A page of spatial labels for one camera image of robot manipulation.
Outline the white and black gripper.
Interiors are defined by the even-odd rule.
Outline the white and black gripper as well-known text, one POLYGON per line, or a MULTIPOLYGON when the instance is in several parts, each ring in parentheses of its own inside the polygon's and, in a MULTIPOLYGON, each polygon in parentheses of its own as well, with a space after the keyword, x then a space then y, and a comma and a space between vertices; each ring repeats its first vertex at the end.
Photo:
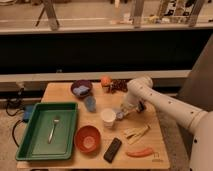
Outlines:
POLYGON ((121 103, 121 111, 128 115, 132 111, 141 113, 146 109, 144 101, 132 94, 126 94, 124 96, 123 102, 121 103))

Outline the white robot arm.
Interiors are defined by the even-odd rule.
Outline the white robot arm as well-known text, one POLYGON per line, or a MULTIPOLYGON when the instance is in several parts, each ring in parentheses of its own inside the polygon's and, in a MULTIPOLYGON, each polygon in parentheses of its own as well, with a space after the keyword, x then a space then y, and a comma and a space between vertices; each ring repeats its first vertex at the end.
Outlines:
POLYGON ((127 83, 127 94, 121 109, 128 115, 141 101, 153 104, 193 135, 190 171, 213 171, 213 111, 205 111, 155 91, 149 76, 135 78, 127 83))

